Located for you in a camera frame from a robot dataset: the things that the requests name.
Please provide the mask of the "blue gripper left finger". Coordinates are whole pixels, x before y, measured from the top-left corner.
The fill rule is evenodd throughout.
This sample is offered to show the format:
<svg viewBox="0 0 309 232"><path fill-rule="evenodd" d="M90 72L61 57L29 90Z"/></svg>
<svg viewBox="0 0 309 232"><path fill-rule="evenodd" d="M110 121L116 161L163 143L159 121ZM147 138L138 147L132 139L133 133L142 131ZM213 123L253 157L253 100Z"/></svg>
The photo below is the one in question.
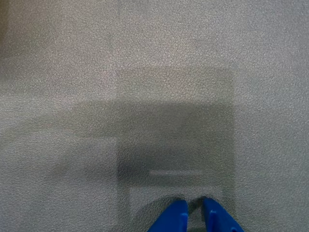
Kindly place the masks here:
<svg viewBox="0 0 309 232"><path fill-rule="evenodd" d="M151 225L148 232L186 232L188 204L186 200L171 203Z"/></svg>

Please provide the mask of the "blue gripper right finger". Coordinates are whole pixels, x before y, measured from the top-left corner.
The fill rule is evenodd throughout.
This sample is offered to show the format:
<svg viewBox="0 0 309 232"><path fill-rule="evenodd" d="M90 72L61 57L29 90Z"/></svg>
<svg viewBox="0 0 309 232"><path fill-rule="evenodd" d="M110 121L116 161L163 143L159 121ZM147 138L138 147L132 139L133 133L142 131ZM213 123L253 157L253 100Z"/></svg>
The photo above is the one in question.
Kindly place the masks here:
<svg viewBox="0 0 309 232"><path fill-rule="evenodd" d="M237 221L214 199L203 199L203 214L207 232L244 232Z"/></svg>

